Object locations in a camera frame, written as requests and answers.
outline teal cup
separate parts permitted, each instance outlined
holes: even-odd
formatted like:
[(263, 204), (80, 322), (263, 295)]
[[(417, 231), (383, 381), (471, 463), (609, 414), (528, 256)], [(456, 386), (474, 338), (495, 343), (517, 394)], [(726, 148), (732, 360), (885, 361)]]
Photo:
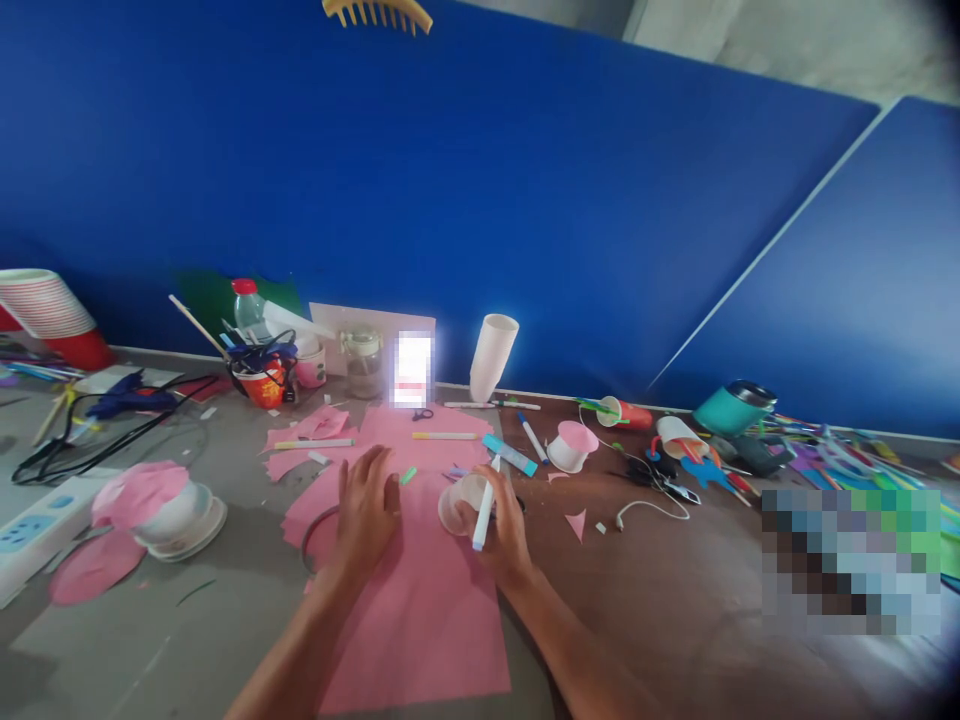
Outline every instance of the teal cup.
[(748, 380), (734, 380), (711, 395), (693, 413), (709, 432), (725, 438), (740, 437), (773, 412), (777, 396)]

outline power strip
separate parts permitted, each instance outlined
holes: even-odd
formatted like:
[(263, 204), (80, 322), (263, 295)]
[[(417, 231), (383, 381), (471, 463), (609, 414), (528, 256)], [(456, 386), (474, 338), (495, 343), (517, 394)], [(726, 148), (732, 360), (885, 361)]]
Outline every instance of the power strip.
[(0, 610), (90, 524), (93, 499), (119, 473), (93, 468), (72, 477), (0, 528)]

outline right hand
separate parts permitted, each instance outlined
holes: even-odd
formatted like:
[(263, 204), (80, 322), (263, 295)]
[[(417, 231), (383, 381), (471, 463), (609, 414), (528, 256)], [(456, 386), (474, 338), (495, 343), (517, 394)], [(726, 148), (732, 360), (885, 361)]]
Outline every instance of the right hand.
[[(477, 465), (473, 472), (483, 475), (493, 485), (497, 501), (497, 518), (490, 519), (480, 562), (490, 570), (501, 590), (522, 585), (533, 577), (534, 568), (527, 550), (523, 511), (517, 496), (507, 479), (489, 465)], [(463, 500), (457, 502), (456, 510), (467, 528), (468, 537), (473, 536), (479, 513)]]

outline yellow comb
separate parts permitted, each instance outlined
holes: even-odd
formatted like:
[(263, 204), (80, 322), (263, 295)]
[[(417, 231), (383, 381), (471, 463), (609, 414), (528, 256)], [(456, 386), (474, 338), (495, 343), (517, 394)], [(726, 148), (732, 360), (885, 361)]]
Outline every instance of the yellow comb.
[(347, 26), (347, 18), (343, 15), (344, 11), (350, 16), (351, 22), (354, 25), (357, 24), (357, 13), (353, 10), (354, 6), (360, 13), (360, 19), (364, 25), (367, 24), (368, 10), (373, 24), (378, 24), (377, 11), (379, 9), (380, 22), (384, 27), (387, 27), (388, 15), (394, 29), (397, 27), (397, 15), (400, 15), (400, 27), (403, 32), (407, 31), (407, 20), (409, 20), (410, 34), (414, 36), (417, 34), (418, 25), (427, 35), (430, 34), (430, 28), (433, 27), (433, 18), (420, 7), (416, 0), (379, 0), (379, 2), (371, 2), (370, 0), (323, 0), (323, 9), (327, 13), (327, 17), (337, 15), (344, 27)]

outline white cable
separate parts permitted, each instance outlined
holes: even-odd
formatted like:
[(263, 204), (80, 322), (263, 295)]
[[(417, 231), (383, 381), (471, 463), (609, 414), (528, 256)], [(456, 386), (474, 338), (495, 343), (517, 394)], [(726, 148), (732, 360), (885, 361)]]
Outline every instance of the white cable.
[[(584, 427), (587, 427), (587, 424), (583, 421), (583, 405), (580, 405), (579, 403), (577, 404), (577, 414), (580, 416), (580, 424), (583, 425)], [(597, 440), (600, 441), (601, 445), (606, 445), (611, 450), (617, 450), (615, 447), (613, 447), (613, 445), (607, 445), (607, 443), (605, 443), (603, 440), (600, 440), (600, 438), (597, 438)], [(642, 462), (644, 467), (646, 467), (647, 470), (649, 471), (650, 477), (653, 478), (653, 482), (657, 486), (657, 492), (661, 492), (664, 495), (666, 495), (668, 498), (670, 498), (673, 501), (674, 505), (676, 505), (678, 508), (680, 508), (683, 511), (683, 515), (674, 515), (673, 513), (667, 512), (659, 505), (654, 505), (653, 503), (647, 502), (646, 500), (634, 500), (632, 503), (627, 503), (622, 508), (620, 508), (620, 512), (617, 513), (617, 520), (616, 520), (617, 530), (619, 530), (620, 532), (623, 532), (623, 514), (627, 510), (632, 508), (634, 505), (649, 505), (654, 510), (659, 510), (664, 515), (675, 518), (677, 520), (690, 519), (690, 512), (683, 505), (681, 505), (673, 495), (671, 495), (670, 493), (668, 493), (666, 490), (663, 489), (663, 486), (660, 484), (660, 481), (657, 480), (656, 472), (653, 470), (653, 468), (650, 467), (649, 463), (647, 463), (646, 460), (644, 460), (643, 458), (638, 458), (636, 455), (631, 455), (626, 450), (617, 450), (617, 452), (621, 452), (624, 455), (626, 455), (628, 458), (633, 458), (634, 460)]]

